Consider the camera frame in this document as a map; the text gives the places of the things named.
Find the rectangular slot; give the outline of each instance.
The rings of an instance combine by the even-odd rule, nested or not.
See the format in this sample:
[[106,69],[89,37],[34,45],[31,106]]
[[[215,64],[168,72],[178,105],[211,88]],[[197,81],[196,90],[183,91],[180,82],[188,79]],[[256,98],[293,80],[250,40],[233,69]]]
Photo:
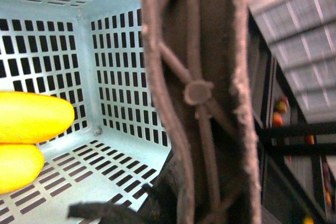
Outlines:
[[6,19],[0,19],[0,30],[1,31],[9,31],[9,26]]
[[42,52],[47,52],[48,51],[47,37],[46,36],[39,36],[39,39],[40,39]]
[[28,36],[30,52],[37,52],[37,44],[35,36]]
[[43,21],[36,21],[36,25],[37,25],[37,30],[38,31],[44,31],[44,25],[43,25]]
[[120,27],[125,27],[125,14],[120,14]]
[[64,186],[62,186],[62,187],[58,188],[57,190],[53,191],[52,193],[50,193],[50,195],[52,197],[55,197],[56,195],[60,194],[61,192],[65,191],[66,189],[68,189],[70,187],[71,187],[71,184],[67,183]]
[[158,130],[153,130],[153,138],[154,138],[154,143],[158,144],[159,143],[159,132],[158,132]]
[[136,10],[137,11],[137,21],[138,26],[142,26],[142,19],[141,19],[141,9]]
[[54,82],[54,77],[53,76],[47,76],[47,81],[48,81],[48,86],[49,86],[49,90],[55,90],[55,82]]
[[128,25],[129,25],[129,27],[134,26],[133,12],[132,11],[128,12]]
[[29,211],[33,210],[34,208],[38,207],[39,205],[41,205],[42,203],[46,202],[47,200],[45,198],[41,198],[38,201],[32,203],[31,205],[25,207],[24,209],[20,210],[21,214],[26,214]]
[[130,45],[131,45],[131,48],[135,47],[135,39],[134,39],[134,32],[133,31],[130,32]]
[[2,40],[5,46],[6,54],[12,55],[14,53],[12,38],[10,36],[2,36]]
[[167,133],[165,131],[162,131],[162,145],[168,146]]
[[50,173],[53,170],[55,170],[55,168],[53,168],[53,167],[49,167],[48,169],[42,170],[42,172],[40,172],[40,174],[38,175],[38,177],[42,177],[42,176]]
[[116,168],[118,168],[118,167],[117,167],[116,165],[113,165],[113,166],[107,168],[106,170],[104,170],[104,171],[102,172],[102,175],[107,175],[107,174],[109,174],[111,171],[115,170]]
[[40,195],[41,193],[39,191],[35,191],[32,194],[29,194],[28,196],[18,200],[17,202],[15,202],[15,205],[18,207],[24,203],[26,203],[27,201],[35,198],[36,196]]
[[16,39],[16,45],[17,49],[20,54],[25,54],[27,52],[25,40],[23,39],[23,36],[15,36]]
[[31,20],[25,20],[26,30],[34,31],[33,22]]
[[111,44],[111,35],[110,34],[106,34],[106,43],[107,43],[107,48],[111,48],[112,44]]
[[52,51],[58,51],[56,36],[50,36],[50,43]]
[[31,93],[35,93],[33,80],[32,79],[26,79],[25,82],[26,82],[27,91],[31,92]]
[[38,92],[39,93],[46,92],[46,87],[44,85],[43,77],[37,77],[36,81],[37,81],[37,86],[38,86]]
[[0,78],[5,78],[6,76],[4,61],[0,60]]
[[16,59],[8,59],[8,65],[9,65],[10,75],[18,76],[19,69],[17,67]]
[[50,57],[49,56],[44,56],[43,57],[43,62],[44,62],[46,72],[50,72],[50,71],[53,70],[52,67],[51,67],[51,62],[50,62]]
[[79,182],[81,182],[83,179],[89,177],[89,176],[92,175],[92,174],[93,174],[92,171],[88,171],[88,172],[86,172],[86,173],[80,175],[78,178],[75,178],[75,181],[76,181],[77,183],[79,183]]
[[72,54],[71,57],[73,68],[78,68],[77,54]]
[[125,173],[124,170],[120,170],[120,171],[116,172],[115,174],[113,174],[111,177],[109,177],[109,180],[113,181],[124,173]]
[[122,186],[127,181],[129,181],[131,178],[133,178],[133,176],[127,175],[126,177],[124,177],[123,179],[121,179],[120,181],[117,182],[117,186]]
[[114,47],[119,48],[118,34],[117,33],[113,33],[113,40],[114,40]]
[[59,39],[60,39],[60,42],[61,42],[61,49],[62,49],[62,51],[68,50],[67,41],[65,39],[65,36],[61,35],[61,36],[59,36]]
[[21,61],[23,74],[31,74],[32,72],[30,71],[28,58],[21,58],[20,61]]
[[133,198],[139,199],[144,193],[145,190],[143,188],[140,188],[135,194],[133,194]]
[[55,64],[55,69],[56,70],[61,70],[61,61],[59,59],[59,55],[54,55],[54,64]]
[[14,198],[16,198],[16,197],[18,197],[18,196],[20,196],[20,195],[22,195],[22,194],[24,194],[24,193],[32,190],[33,188],[35,188],[34,185],[29,185],[29,186],[27,186],[27,187],[25,187],[25,188],[23,188],[23,189],[21,189],[19,191],[16,191],[15,193],[11,194],[10,198],[14,199]]
[[20,20],[13,19],[12,24],[13,24],[14,31],[22,31],[22,26],[21,26]]

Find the yellow squash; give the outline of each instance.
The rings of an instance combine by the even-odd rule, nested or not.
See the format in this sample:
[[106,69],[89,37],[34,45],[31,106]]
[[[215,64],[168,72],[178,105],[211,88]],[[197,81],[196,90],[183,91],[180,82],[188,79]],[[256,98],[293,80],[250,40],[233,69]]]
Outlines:
[[65,131],[73,120],[73,107],[66,100],[0,91],[0,143],[44,142]]
[[0,144],[0,194],[33,182],[43,164],[43,154],[33,144]]

